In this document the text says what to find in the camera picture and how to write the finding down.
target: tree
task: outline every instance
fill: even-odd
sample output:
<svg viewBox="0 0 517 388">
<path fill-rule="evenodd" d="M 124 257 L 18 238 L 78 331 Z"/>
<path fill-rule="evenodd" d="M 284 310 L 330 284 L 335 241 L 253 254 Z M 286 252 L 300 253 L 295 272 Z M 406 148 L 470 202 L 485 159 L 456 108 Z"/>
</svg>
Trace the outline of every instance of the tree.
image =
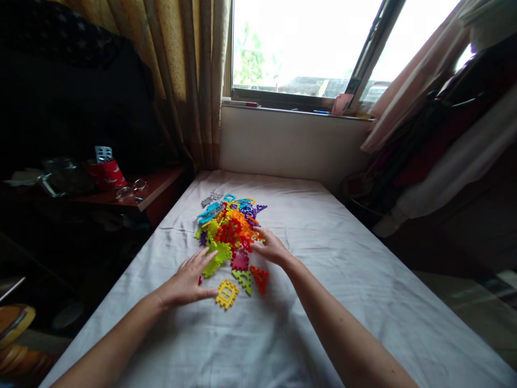
<svg viewBox="0 0 517 388">
<path fill-rule="evenodd" d="M 250 38 L 248 22 L 244 24 L 244 38 L 236 39 L 234 51 L 233 83 L 240 85 L 257 85 L 263 79 L 264 54 L 261 51 L 262 43 L 253 33 Z"/>
</svg>

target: orange puzzle piece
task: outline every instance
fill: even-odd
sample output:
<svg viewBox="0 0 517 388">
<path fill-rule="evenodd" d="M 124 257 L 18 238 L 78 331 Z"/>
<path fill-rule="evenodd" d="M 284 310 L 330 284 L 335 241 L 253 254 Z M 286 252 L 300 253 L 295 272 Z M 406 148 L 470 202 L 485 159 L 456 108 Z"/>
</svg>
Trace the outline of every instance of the orange puzzle piece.
<svg viewBox="0 0 517 388">
<path fill-rule="evenodd" d="M 255 279 L 255 283 L 257 283 L 258 291 L 264 295 L 266 293 L 266 283 L 268 282 L 269 272 L 264 271 L 263 269 L 257 268 L 255 266 L 251 266 L 251 273 L 253 274 L 253 278 Z"/>
</svg>

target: pile of toy pieces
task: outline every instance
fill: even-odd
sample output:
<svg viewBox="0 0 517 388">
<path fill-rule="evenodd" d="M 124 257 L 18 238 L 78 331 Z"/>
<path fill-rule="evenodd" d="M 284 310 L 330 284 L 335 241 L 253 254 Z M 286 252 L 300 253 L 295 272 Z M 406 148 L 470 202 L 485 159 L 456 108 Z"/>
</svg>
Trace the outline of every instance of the pile of toy pieces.
<svg viewBox="0 0 517 388">
<path fill-rule="evenodd" d="M 203 276 L 205 279 L 209 278 L 226 261 L 231 260 L 232 275 L 246 293 L 251 296 L 251 275 L 253 275 L 258 290 L 263 295 L 266 293 L 269 273 L 255 266 L 249 266 L 248 253 L 252 252 L 252 243 L 263 241 L 253 227 L 260 226 L 256 220 L 257 214 L 267 206 L 254 207 L 254 199 L 236 199 L 232 194 L 227 194 L 222 201 L 218 202 L 221 198 L 221 194 L 212 192 L 201 202 L 201 207 L 208 207 L 205 212 L 198 215 L 199 229 L 194 237 L 200 240 L 202 245 L 209 247 L 209 252 L 218 251 L 205 268 Z M 219 303 L 228 310 L 235 302 L 239 289 L 225 279 L 218 290 L 219 295 L 215 298 L 215 303 Z"/>
</svg>

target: bed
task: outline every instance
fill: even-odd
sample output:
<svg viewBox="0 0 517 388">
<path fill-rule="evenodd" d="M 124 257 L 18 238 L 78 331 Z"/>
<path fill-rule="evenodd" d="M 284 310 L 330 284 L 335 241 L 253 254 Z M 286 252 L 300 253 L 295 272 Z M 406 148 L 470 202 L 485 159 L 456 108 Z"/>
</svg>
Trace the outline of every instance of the bed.
<svg viewBox="0 0 517 388">
<path fill-rule="evenodd" d="M 257 220 L 391 352 L 420 387 L 517 386 L 516 373 L 320 183 L 201 172 L 42 383 L 50 386 L 144 295 L 198 247 L 195 217 L 211 191 L 253 197 Z M 265 295 L 239 293 L 225 311 L 214 300 L 159 321 L 118 386 L 342 386 L 285 273 L 270 272 Z M 229 266 L 204 286 L 238 284 Z"/>
</svg>

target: red can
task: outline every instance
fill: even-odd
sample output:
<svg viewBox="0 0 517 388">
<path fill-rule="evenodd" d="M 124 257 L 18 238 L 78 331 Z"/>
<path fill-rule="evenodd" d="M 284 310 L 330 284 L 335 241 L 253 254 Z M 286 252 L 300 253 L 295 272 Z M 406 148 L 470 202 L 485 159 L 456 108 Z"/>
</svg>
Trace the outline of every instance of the red can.
<svg viewBox="0 0 517 388">
<path fill-rule="evenodd" d="M 86 169 L 102 191 L 118 190 L 128 184 L 115 159 L 100 164 L 86 163 Z"/>
</svg>

